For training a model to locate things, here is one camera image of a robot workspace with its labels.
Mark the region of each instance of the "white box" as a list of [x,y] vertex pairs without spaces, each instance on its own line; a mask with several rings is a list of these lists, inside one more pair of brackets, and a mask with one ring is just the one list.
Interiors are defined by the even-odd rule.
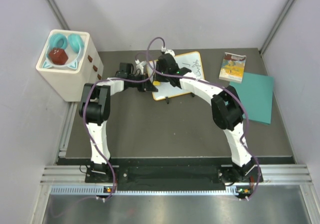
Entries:
[[[76,70],[69,68],[43,68],[45,62],[46,51],[49,44],[49,39],[52,35],[61,33],[68,38],[70,34],[80,35],[84,42],[83,56],[78,63]],[[69,59],[77,56],[68,46],[65,49]],[[40,55],[39,61],[36,65],[36,70],[48,81],[48,83],[59,93],[59,95],[68,102],[78,102],[81,100],[81,95],[85,83],[94,83],[98,79],[98,75],[102,77],[104,66],[100,56],[92,42],[90,34],[87,32],[66,31],[66,30],[52,30],[45,43],[45,47]]]

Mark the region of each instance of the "red dice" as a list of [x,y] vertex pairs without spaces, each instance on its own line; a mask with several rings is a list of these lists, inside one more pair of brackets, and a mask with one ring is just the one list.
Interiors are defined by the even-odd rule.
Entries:
[[49,53],[49,57],[52,63],[56,65],[64,65],[68,60],[65,50],[60,48],[53,48]]

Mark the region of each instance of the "teal paper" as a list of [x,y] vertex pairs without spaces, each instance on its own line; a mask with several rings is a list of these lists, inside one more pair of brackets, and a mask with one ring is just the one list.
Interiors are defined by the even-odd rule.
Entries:
[[230,85],[235,87],[249,120],[271,123],[273,77],[244,73],[241,84],[230,82]]

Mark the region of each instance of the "book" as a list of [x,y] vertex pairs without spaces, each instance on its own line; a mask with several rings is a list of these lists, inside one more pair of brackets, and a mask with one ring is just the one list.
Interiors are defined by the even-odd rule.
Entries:
[[245,72],[246,56],[225,53],[223,59],[219,79],[241,83]]

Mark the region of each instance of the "small whiteboard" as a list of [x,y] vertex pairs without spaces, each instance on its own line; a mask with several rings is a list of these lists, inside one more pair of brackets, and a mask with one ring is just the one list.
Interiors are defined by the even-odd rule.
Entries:
[[[182,55],[177,55],[174,59],[176,60],[176,63],[180,68],[186,67],[188,69],[191,69],[191,71],[199,78],[205,78],[199,52],[190,52]],[[147,66],[147,72],[148,75],[152,73],[152,69],[149,66]],[[179,87],[173,87],[169,82],[161,82],[160,85],[156,87],[158,89],[158,92],[152,92],[154,100],[163,100],[166,97],[171,98],[190,93],[186,90],[180,89]]]

